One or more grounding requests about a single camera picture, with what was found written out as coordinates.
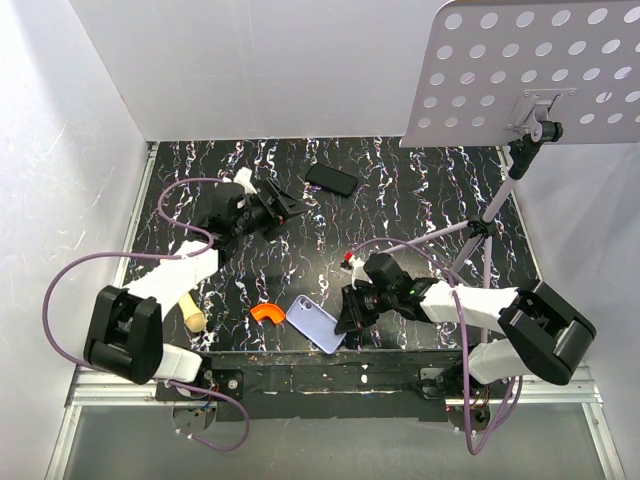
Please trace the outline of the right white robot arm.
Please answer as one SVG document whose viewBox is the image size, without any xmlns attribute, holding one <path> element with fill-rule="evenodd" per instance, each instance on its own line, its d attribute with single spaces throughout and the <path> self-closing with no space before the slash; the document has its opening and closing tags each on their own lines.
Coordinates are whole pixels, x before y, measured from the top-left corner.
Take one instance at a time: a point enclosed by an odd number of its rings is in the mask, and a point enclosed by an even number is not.
<svg viewBox="0 0 640 480">
<path fill-rule="evenodd" d="M 425 380 L 423 388 L 434 396 L 471 398 L 494 382 L 524 375 L 566 385 L 597 335 L 589 320 L 541 280 L 520 288 L 451 285 L 413 278 L 387 253 L 367 260 L 347 254 L 341 267 L 351 280 L 341 289 L 338 334 L 361 332 L 390 311 L 406 320 L 499 334 L 495 341 L 463 348 L 451 367 Z"/>
</svg>

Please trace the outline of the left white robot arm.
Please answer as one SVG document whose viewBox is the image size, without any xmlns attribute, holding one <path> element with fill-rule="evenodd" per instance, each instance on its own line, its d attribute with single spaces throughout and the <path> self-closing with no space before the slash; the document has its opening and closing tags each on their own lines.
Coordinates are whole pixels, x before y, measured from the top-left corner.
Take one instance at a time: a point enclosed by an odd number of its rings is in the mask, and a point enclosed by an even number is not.
<svg viewBox="0 0 640 480">
<path fill-rule="evenodd" d="M 183 297 L 232 258 L 244 237 L 258 233 L 273 241 L 286 221 L 306 210 L 302 201 L 271 179 L 216 186 L 209 209 L 174 259 L 161 260 L 122 288 L 108 285 L 97 294 L 84 361 L 135 384 L 175 380 L 188 398 L 205 398 L 212 390 L 213 377 L 202 368 L 202 356 L 165 343 L 163 320 Z"/>
</svg>

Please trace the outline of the lavender phone case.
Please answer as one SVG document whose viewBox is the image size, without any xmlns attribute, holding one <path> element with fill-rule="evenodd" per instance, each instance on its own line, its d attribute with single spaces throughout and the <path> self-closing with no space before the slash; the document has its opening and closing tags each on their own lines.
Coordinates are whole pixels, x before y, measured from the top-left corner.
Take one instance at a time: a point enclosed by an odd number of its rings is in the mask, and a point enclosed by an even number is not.
<svg viewBox="0 0 640 480">
<path fill-rule="evenodd" d="M 345 338 L 345 334 L 335 333 L 337 320 L 305 295 L 293 301 L 286 319 L 325 354 L 334 354 Z"/>
</svg>

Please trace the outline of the black phone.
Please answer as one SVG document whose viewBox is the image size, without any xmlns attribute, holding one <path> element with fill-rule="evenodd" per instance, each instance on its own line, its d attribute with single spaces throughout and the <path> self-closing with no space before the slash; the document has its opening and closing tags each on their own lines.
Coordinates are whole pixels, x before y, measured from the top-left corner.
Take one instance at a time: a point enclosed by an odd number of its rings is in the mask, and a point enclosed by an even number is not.
<svg viewBox="0 0 640 480">
<path fill-rule="evenodd" d="M 322 164 L 313 165 L 307 171 L 305 181 L 343 197 L 350 196 L 358 185 L 358 180 L 353 175 Z"/>
</svg>

